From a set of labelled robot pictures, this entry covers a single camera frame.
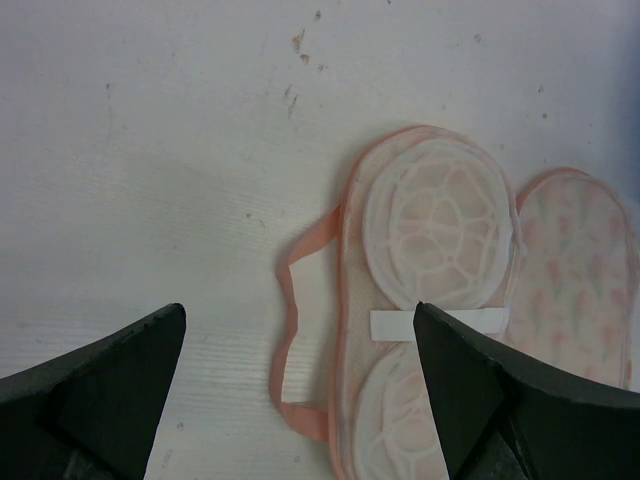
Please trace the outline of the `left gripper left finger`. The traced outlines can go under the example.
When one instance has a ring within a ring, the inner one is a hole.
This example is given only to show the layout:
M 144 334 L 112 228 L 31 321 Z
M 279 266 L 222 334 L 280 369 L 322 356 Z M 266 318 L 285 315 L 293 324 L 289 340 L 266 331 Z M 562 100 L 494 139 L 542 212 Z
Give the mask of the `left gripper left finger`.
M 144 478 L 185 332 L 168 304 L 2 378 L 2 478 Z

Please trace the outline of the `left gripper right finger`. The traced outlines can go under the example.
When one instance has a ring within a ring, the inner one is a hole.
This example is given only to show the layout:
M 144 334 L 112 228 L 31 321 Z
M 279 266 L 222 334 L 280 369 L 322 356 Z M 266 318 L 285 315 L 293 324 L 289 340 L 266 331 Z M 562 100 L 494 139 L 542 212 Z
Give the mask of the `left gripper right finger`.
M 413 320 L 452 479 L 636 479 L 639 396 L 541 362 L 432 304 Z

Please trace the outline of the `floral pink laundry bag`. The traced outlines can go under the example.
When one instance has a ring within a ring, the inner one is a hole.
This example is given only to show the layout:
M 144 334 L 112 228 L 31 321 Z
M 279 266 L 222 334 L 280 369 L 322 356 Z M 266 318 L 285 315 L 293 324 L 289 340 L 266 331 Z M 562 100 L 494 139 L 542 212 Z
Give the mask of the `floral pink laundry bag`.
M 327 408 L 286 402 L 298 331 L 291 268 L 335 243 L 336 358 Z M 401 130 L 355 163 L 342 202 L 283 260 L 284 338 L 269 393 L 297 433 L 326 443 L 341 479 L 452 479 L 413 326 L 418 304 L 570 374 L 631 389 L 639 245 L 606 183 L 555 169 L 514 193 L 461 135 Z

